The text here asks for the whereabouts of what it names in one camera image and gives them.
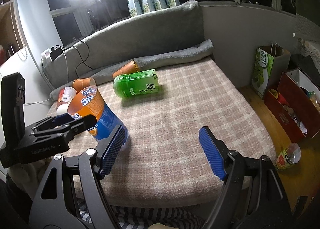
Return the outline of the blue Arctic Ocean cup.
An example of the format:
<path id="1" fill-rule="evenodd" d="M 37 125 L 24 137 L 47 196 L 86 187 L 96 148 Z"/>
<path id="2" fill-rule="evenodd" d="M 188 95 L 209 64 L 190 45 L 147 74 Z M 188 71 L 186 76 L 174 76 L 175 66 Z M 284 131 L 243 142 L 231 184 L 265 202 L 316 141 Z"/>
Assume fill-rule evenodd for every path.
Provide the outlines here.
<path id="1" fill-rule="evenodd" d="M 67 112 L 75 120 L 87 115 L 95 116 L 97 123 L 87 131 L 97 142 L 107 138 L 112 133 L 116 125 L 124 127 L 125 139 L 123 144 L 125 144 L 129 137 L 129 132 L 124 123 L 108 107 L 95 85 L 88 86 L 77 93 L 70 102 Z"/>

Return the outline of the white plastic cup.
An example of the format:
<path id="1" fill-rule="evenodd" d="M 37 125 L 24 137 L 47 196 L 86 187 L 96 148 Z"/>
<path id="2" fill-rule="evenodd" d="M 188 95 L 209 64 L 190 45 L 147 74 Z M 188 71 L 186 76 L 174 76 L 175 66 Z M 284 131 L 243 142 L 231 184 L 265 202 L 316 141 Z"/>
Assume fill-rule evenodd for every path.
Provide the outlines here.
<path id="1" fill-rule="evenodd" d="M 56 116 L 67 113 L 69 104 L 61 104 L 56 110 Z"/>

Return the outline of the red orange labelled cup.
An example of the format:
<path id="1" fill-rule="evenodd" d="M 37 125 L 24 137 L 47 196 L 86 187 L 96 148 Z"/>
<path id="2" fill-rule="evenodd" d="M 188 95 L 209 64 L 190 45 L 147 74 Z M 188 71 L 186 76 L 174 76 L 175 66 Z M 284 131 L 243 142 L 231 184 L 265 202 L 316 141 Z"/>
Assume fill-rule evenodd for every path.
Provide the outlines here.
<path id="1" fill-rule="evenodd" d="M 71 86 L 66 86 L 59 92 L 57 105 L 68 104 L 76 96 L 76 89 Z"/>

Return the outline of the orange paper cup left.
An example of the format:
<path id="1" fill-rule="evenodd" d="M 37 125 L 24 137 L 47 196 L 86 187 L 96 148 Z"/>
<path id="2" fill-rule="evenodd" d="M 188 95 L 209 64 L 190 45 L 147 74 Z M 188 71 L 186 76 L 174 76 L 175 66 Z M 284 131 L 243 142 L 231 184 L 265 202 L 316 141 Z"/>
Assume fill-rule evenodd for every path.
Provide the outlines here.
<path id="1" fill-rule="evenodd" d="M 72 83 L 72 87 L 76 90 L 77 93 L 79 93 L 84 88 L 92 85 L 96 85 L 96 82 L 93 78 L 80 78 L 74 80 Z"/>

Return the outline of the orange paper cup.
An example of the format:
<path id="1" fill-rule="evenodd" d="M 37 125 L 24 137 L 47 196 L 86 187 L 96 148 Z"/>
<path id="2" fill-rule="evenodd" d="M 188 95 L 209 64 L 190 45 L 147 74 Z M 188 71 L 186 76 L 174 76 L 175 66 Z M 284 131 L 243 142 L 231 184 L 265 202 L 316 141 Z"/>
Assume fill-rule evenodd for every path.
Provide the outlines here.
<path id="1" fill-rule="evenodd" d="M 122 74 L 132 74 L 137 72 L 140 72 L 140 68 L 135 60 L 131 60 L 129 63 L 112 74 L 112 78 L 115 79 L 117 76 L 120 76 Z"/>
<path id="2" fill-rule="evenodd" d="M 80 78 L 74 80 L 72 83 L 72 87 L 76 90 L 77 93 L 79 93 L 84 88 L 92 85 L 96 85 L 96 82 L 93 78 Z"/>

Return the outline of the green plastic cup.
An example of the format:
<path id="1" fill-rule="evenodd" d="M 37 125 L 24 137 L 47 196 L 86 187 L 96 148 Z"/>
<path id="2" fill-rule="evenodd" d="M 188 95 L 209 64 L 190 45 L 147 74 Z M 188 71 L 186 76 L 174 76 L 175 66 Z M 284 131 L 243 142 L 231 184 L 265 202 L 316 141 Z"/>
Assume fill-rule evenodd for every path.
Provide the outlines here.
<path id="1" fill-rule="evenodd" d="M 159 83 L 155 69 L 122 74 L 113 81 L 113 90 L 120 98 L 159 92 Z"/>

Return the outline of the orange paper cup right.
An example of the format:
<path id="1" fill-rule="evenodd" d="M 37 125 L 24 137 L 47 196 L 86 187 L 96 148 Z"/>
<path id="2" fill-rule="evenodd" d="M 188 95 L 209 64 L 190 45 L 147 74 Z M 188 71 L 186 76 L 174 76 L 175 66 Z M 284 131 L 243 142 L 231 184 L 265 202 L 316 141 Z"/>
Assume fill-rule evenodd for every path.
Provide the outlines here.
<path id="1" fill-rule="evenodd" d="M 112 78 L 115 79 L 117 76 L 120 76 L 122 74 L 132 74 L 137 72 L 140 72 L 140 68 L 135 60 L 131 60 L 129 63 L 112 74 Z"/>

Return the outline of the plastic bottle on floor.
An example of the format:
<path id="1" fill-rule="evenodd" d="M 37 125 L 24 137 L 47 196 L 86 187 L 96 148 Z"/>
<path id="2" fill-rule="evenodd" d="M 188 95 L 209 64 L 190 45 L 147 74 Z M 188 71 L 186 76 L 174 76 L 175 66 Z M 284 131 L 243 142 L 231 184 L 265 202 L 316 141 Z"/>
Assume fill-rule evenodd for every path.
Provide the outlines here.
<path id="1" fill-rule="evenodd" d="M 297 143 L 291 143 L 286 149 L 281 151 L 276 161 L 277 170 L 286 170 L 299 163 L 301 158 L 301 149 Z"/>

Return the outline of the white power strip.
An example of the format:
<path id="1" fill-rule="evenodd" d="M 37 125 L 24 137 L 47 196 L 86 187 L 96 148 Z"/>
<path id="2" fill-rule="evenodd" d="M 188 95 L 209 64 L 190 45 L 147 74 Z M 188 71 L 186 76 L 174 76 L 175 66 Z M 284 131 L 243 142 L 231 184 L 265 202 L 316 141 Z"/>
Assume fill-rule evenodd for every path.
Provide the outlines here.
<path id="1" fill-rule="evenodd" d="M 44 62 L 52 62 L 52 60 L 50 58 L 50 52 L 51 52 L 51 48 L 48 48 L 41 53 L 41 60 L 43 63 Z"/>

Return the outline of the black power adapter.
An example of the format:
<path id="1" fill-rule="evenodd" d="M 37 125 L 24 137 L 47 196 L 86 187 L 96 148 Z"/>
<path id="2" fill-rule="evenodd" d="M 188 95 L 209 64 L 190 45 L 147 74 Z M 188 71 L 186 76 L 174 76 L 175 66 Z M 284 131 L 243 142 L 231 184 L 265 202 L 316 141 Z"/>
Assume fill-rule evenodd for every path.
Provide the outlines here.
<path id="1" fill-rule="evenodd" d="M 50 58 L 52 61 L 54 61 L 59 55 L 63 53 L 63 48 L 58 46 L 58 47 L 52 47 L 51 52 L 50 52 Z"/>

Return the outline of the plaid beige seat cover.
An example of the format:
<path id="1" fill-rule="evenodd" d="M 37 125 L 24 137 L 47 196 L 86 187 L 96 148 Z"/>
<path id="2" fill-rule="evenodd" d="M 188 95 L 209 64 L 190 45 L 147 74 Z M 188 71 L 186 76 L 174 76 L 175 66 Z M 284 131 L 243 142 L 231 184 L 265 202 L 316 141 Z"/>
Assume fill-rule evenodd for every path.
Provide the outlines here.
<path id="1" fill-rule="evenodd" d="M 199 143 L 199 131 L 245 157 L 276 159 L 270 135 L 212 58 L 157 70 L 159 92 L 129 99 L 108 82 L 98 87 L 129 138 L 104 178 L 107 201 L 127 207 L 182 207 L 215 200 L 221 188 Z"/>

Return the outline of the red cardboard box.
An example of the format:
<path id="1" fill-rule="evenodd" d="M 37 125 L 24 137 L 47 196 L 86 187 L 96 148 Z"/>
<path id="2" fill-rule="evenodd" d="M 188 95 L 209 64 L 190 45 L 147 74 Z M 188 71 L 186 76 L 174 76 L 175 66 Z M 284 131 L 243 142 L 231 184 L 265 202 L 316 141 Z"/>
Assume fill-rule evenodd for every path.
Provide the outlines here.
<path id="1" fill-rule="evenodd" d="M 302 70 L 281 74 L 278 86 L 268 88 L 264 104 L 293 143 L 319 134 L 319 88 Z"/>

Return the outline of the black tripod stand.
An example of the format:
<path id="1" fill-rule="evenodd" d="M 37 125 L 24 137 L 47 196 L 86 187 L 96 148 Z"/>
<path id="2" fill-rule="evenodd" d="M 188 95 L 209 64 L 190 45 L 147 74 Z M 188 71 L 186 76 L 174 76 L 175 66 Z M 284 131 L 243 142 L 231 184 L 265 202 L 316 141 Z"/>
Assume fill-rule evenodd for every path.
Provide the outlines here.
<path id="1" fill-rule="evenodd" d="M 102 0 L 94 0 L 95 4 L 87 9 L 87 14 L 95 31 L 113 24 L 111 16 Z"/>

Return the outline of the grey rolled blanket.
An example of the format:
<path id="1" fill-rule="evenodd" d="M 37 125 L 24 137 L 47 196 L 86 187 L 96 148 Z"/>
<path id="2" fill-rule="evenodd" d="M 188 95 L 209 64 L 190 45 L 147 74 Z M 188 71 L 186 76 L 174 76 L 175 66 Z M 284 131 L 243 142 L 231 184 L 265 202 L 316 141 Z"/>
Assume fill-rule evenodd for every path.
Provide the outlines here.
<path id="1" fill-rule="evenodd" d="M 149 69 L 158 69 L 164 66 L 178 65 L 184 63 L 192 63 L 201 60 L 213 54 L 214 45 L 211 40 L 205 40 L 202 43 L 186 48 L 184 50 L 150 55 L 145 57 L 134 58 L 138 68 L 141 71 Z M 80 74 L 80 78 L 93 78 L 97 85 L 101 85 L 113 80 L 113 74 L 129 63 L 131 60 L 126 60 L 113 65 L 103 66 L 95 70 L 85 71 Z M 49 98 L 55 102 L 58 99 L 59 92 L 66 86 L 71 86 L 76 79 L 76 75 L 72 70 L 71 64 L 66 62 L 63 55 L 60 55 L 54 62 L 48 64 L 44 68 L 44 73 L 48 80 L 55 86 L 55 89 L 50 93 Z"/>

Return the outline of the grey sofa backrest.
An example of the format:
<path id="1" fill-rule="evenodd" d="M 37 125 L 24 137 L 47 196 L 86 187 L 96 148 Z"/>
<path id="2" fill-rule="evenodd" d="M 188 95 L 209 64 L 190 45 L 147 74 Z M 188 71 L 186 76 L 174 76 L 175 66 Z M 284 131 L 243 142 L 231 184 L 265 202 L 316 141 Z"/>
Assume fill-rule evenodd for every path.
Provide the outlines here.
<path id="1" fill-rule="evenodd" d="M 85 71 L 183 50 L 203 41 L 202 8 L 197 1 L 191 0 L 174 8 L 117 22 L 84 38 L 61 55 L 71 64 L 71 72 L 78 78 Z"/>

